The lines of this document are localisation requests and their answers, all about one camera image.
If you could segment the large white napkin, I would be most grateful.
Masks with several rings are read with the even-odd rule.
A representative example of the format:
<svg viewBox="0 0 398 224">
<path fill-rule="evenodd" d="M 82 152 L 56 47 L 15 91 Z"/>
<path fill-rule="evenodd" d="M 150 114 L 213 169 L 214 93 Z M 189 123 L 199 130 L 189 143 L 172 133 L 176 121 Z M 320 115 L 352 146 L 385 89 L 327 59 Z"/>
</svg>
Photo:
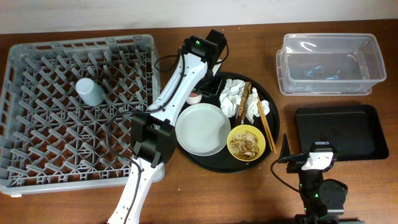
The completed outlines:
<svg viewBox="0 0 398 224">
<path fill-rule="evenodd" d="M 241 103 L 246 83 L 242 80 L 227 79 L 224 89 L 220 93 L 220 108 L 225 116 L 232 118 L 236 116 Z"/>
</svg>

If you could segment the pink cup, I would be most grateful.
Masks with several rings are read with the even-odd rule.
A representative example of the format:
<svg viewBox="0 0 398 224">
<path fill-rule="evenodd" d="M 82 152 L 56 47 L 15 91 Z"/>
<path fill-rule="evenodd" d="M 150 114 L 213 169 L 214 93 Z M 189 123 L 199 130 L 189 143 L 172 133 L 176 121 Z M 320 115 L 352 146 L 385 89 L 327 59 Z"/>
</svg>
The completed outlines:
<svg viewBox="0 0 398 224">
<path fill-rule="evenodd" d="M 201 102 L 201 99 L 202 99 L 202 94 L 192 92 L 189 94 L 186 103 L 188 103 L 189 105 L 195 105 Z"/>
</svg>

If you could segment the brown gold snack wrapper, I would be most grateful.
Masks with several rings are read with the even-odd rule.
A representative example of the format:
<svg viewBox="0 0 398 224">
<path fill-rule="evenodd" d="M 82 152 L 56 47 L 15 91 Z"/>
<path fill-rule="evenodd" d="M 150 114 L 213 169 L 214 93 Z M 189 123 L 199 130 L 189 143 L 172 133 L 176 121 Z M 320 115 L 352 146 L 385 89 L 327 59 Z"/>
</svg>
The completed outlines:
<svg viewBox="0 0 398 224">
<path fill-rule="evenodd" d="M 246 116 L 246 103 L 248 100 L 248 97 L 251 93 L 251 82 L 246 82 L 245 87 L 244 87 L 244 92 L 241 98 L 240 106 L 238 109 L 238 112 L 236 114 L 235 120 L 234 120 L 234 126 L 239 126 L 244 124 L 244 119 Z"/>
</svg>

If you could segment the white round plate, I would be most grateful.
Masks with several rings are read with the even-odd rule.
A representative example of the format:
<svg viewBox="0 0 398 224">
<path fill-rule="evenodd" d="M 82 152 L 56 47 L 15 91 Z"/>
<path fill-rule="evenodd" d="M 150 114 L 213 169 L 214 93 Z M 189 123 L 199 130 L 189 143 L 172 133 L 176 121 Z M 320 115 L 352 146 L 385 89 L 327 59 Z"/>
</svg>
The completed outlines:
<svg viewBox="0 0 398 224">
<path fill-rule="evenodd" d="M 199 103 L 180 113 L 175 131 L 184 150 L 196 156 L 212 156 L 226 146 L 231 124 L 219 107 Z"/>
</svg>

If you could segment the small white napkin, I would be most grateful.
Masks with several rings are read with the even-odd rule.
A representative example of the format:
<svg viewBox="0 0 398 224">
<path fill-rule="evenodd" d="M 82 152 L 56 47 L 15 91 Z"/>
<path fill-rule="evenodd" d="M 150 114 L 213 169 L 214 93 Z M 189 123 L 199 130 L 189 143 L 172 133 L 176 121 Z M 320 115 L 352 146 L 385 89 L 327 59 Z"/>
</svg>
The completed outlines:
<svg viewBox="0 0 398 224">
<path fill-rule="evenodd" d="M 248 96 L 247 102 L 246 102 L 246 118 L 247 120 L 253 124 L 254 123 L 254 117 L 260 117 L 259 109 L 258 109 L 258 100 L 259 99 L 259 94 L 257 92 L 256 88 L 251 89 L 251 94 Z M 268 115 L 270 113 L 270 107 L 269 107 L 269 102 L 267 100 L 261 100 L 261 105 L 262 109 L 265 115 Z"/>
</svg>

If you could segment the light blue cup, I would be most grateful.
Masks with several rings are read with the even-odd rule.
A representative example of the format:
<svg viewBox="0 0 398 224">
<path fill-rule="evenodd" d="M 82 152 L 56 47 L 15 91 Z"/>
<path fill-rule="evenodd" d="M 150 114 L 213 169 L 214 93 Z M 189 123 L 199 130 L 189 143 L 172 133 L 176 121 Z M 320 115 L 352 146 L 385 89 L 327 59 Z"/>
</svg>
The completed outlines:
<svg viewBox="0 0 398 224">
<path fill-rule="evenodd" d="M 88 106 L 97 106 L 104 100 L 103 88 L 90 78 L 81 78 L 75 85 L 76 92 Z"/>
</svg>

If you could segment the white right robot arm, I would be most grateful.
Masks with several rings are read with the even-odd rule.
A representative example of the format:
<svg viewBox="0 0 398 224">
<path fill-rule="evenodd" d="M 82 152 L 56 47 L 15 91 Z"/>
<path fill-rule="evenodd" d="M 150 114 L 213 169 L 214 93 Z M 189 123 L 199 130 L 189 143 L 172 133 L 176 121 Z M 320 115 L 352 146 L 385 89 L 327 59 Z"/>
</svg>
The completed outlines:
<svg viewBox="0 0 398 224">
<path fill-rule="evenodd" d="M 358 219 L 340 219 L 345 212 L 344 203 L 348 186 L 339 180 L 324 179 L 336 161 L 337 149 L 328 141 L 313 142 L 308 152 L 291 154 L 287 136 L 283 136 L 279 158 L 273 163 L 286 164 L 288 174 L 298 174 L 299 184 L 295 188 L 277 178 L 288 188 L 299 193 L 304 214 L 297 214 L 293 222 L 298 224 L 316 223 L 362 223 Z"/>
</svg>

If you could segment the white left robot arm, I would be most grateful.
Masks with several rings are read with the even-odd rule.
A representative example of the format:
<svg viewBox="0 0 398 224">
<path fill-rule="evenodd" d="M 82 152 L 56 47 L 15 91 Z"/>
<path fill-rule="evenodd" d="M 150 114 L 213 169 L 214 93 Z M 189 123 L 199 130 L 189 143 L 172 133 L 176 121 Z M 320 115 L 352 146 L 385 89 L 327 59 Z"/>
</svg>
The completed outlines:
<svg viewBox="0 0 398 224">
<path fill-rule="evenodd" d="M 139 223 L 149 189 L 165 175 L 165 163 L 177 147 L 175 123 L 193 90 L 207 85 L 218 73 L 228 52 L 224 33 L 211 30 L 206 38 L 191 36 L 178 50 L 174 73 L 161 94 L 145 111 L 132 110 L 116 114 L 109 121 L 127 116 L 131 120 L 133 153 L 127 183 L 108 223 Z"/>
</svg>

